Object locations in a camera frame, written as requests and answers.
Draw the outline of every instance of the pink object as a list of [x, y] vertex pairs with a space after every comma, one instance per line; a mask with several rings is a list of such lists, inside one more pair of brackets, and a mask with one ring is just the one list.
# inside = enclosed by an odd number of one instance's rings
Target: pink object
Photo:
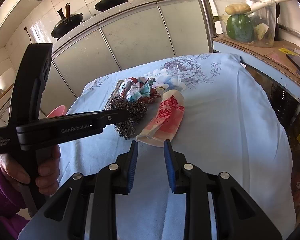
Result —
[[68, 111], [68, 109], [66, 106], [63, 106], [63, 105], [58, 106], [50, 114], [48, 114], [47, 118], [65, 115], [67, 113], [67, 111]]
[[163, 147], [166, 139], [172, 140], [184, 114], [183, 96], [177, 90], [169, 90], [162, 95], [157, 115], [136, 136], [140, 142]]

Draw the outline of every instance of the green vegetable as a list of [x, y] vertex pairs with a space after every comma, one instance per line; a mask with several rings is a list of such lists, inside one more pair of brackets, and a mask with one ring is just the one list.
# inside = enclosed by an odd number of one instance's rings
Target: green vegetable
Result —
[[231, 15], [227, 20], [227, 34], [236, 41], [253, 41], [254, 30], [250, 18], [245, 14]]

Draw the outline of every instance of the silver screw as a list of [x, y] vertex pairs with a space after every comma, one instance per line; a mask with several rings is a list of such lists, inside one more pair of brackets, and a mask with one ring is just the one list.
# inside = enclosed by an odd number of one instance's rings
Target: silver screw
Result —
[[82, 178], [82, 174], [81, 173], [75, 173], [72, 175], [72, 179], [74, 180], [78, 180]]
[[111, 170], [111, 171], [115, 171], [118, 168], [119, 168], [118, 164], [112, 163], [112, 164], [109, 165], [109, 170]]
[[193, 169], [193, 165], [190, 164], [190, 163], [186, 163], [185, 165], [183, 165], [183, 167], [184, 167], [186, 170], [192, 170], [192, 169]]
[[223, 173], [220, 174], [220, 177], [223, 178], [223, 179], [229, 179], [230, 175], [227, 172], [223, 172]]

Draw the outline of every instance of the potato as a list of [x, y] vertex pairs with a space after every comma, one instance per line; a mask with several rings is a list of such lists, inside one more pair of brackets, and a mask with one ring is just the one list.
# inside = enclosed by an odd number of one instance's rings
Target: potato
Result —
[[225, 12], [229, 15], [244, 14], [251, 11], [251, 7], [246, 3], [234, 3], [225, 8]]

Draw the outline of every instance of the crumpled wrapper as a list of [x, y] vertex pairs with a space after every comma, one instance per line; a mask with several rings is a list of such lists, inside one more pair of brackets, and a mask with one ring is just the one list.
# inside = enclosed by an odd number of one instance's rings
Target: crumpled wrapper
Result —
[[163, 147], [165, 140], [172, 140], [183, 118], [185, 110], [183, 99], [177, 90], [165, 92], [162, 95], [157, 115], [136, 136], [136, 139], [158, 147]]
[[152, 88], [154, 82], [154, 78], [126, 78], [124, 80], [124, 85], [120, 88], [120, 95], [122, 98], [126, 98], [128, 102], [141, 100], [150, 104], [156, 98], [161, 97], [161, 95]]

